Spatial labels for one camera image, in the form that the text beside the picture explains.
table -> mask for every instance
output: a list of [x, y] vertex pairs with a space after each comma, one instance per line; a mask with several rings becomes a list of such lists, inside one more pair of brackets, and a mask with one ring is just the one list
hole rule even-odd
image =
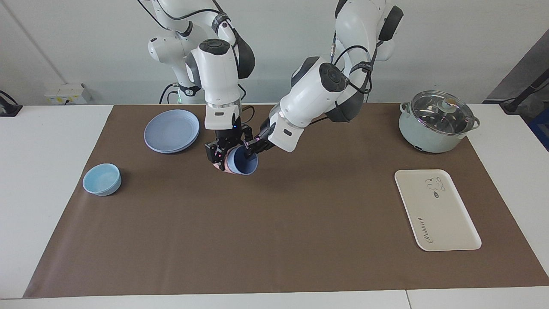
[[[549, 273], [549, 153], [518, 116], [471, 105], [469, 139]], [[112, 106], [27, 106], [0, 119], [0, 297], [19, 298], [32, 276]], [[545, 308], [549, 287], [247, 295], [101, 296], [2, 300], [1, 307], [516, 307]]]

power outlet box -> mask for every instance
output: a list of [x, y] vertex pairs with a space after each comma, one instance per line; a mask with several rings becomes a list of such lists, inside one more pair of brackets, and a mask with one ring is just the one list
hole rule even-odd
[[50, 104], [89, 104], [92, 99], [83, 84], [66, 84], [57, 88], [50, 89], [44, 94]]

light blue bowl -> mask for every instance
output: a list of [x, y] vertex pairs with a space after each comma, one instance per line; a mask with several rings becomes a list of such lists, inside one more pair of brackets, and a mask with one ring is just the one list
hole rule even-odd
[[93, 167], [82, 180], [84, 190], [98, 196], [113, 194], [120, 188], [121, 184], [122, 176], [118, 167], [110, 163], [103, 163]]
[[231, 149], [227, 155], [227, 167], [230, 171], [240, 175], [251, 175], [257, 169], [258, 160], [257, 154], [252, 154], [248, 159], [244, 156], [246, 147], [240, 146], [236, 149]]

white pot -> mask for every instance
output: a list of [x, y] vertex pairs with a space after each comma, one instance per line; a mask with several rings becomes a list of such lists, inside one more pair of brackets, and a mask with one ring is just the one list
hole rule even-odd
[[464, 103], [441, 91], [418, 93], [412, 102], [400, 104], [400, 111], [400, 132], [414, 148], [426, 152], [452, 150], [467, 132], [480, 126]]

brown tablecloth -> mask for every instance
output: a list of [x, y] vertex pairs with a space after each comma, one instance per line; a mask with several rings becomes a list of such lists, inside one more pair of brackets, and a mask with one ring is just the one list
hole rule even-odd
[[[77, 186], [24, 297], [549, 285], [469, 141], [414, 150], [396, 104], [312, 125], [293, 153], [262, 153], [251, 176], [211, 166], [204, 128], [184, 152], [147, 148], [147, 122], [173, 108], [204, 118], [204, 106], [113, 108], [83, 174], [114, 163], [122, 187], [98, 197]], [[255, 129], [270, 108], [256, 107]], [[394, 173], [433, 168], [452, 176], [481, 249], [416, 245]]]

